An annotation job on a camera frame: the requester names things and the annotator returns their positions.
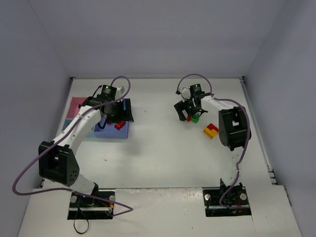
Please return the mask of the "red brick lego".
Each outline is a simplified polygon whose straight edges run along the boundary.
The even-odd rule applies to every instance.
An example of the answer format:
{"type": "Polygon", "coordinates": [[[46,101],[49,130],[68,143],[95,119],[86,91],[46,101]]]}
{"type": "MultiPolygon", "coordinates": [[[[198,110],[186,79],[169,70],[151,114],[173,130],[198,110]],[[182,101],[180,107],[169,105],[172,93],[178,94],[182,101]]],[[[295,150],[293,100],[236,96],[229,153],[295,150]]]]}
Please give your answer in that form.
{"type": "Polygon", "coordinates": [[[114,128],[116,130],[121,130],[124,126],[125,126],[126,122],[125,121],[121,121],[115,124],[114,128]]]}

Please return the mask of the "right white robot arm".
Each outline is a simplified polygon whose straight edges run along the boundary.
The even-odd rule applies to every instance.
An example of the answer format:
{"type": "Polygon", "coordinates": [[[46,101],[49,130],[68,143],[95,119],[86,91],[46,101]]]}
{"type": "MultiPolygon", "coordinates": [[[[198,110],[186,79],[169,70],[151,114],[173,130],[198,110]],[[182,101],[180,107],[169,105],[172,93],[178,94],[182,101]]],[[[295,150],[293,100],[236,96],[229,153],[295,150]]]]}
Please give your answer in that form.
{"type": "Polygon", "coordinates": [[[221,199],[234,193],[240,177],[240,164],[244,159],[249,140],[251,139],[250,120],[244,106],[233,99],[217,98],[212,91],[206,93],[200,84],[190,87],[178,87],[176,94],[182,99],[174,105],[180,121],[188,118],[193,121],[208,111],[202,108],[202,104],[208,103],[218,113],[217,135],[221,144],[231,152],[227,168],[221,178],[224,192],[221,199]]]}

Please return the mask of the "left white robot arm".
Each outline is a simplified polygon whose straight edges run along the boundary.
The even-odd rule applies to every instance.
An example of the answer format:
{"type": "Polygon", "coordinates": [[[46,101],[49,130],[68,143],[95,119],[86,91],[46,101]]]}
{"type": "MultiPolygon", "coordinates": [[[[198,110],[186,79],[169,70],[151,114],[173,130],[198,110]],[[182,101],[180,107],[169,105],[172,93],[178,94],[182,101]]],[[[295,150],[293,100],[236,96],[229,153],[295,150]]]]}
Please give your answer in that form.
{"type": "Polygon", "coordinates": [[[91,129],[101,120],[110,123],[133,122],[130,99],[124,99],[124,87],[103,85],[100,94],[87,97],[79,112],[62,133],[39,146],[39,175],[72,191],[97,196],[99,187],[85,178],[76,160],[77,150],[91,129]]]}

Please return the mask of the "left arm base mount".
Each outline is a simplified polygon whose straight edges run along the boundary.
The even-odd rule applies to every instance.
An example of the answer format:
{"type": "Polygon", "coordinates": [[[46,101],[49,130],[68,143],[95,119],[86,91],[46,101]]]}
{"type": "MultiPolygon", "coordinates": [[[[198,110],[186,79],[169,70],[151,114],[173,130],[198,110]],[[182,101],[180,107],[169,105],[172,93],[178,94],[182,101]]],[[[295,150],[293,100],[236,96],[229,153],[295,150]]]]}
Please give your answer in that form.
{"type": "Polygon", "coordinates": [[[114,204],[71,193],[68,220],[112,220],[114,204]]]}

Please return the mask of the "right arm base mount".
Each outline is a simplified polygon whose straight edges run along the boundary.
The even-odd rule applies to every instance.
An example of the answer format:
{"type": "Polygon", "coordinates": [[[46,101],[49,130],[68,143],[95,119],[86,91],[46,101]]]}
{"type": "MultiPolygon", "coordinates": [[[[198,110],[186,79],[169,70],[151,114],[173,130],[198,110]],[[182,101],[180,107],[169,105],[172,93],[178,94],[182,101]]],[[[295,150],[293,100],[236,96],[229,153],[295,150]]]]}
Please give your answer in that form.
{"type": "Polygon", "coordinates": [[[206,217],[251,216],[246,188],[235,186],[220,202],[226,189],[224,186],[202,189],[206,217]]]}

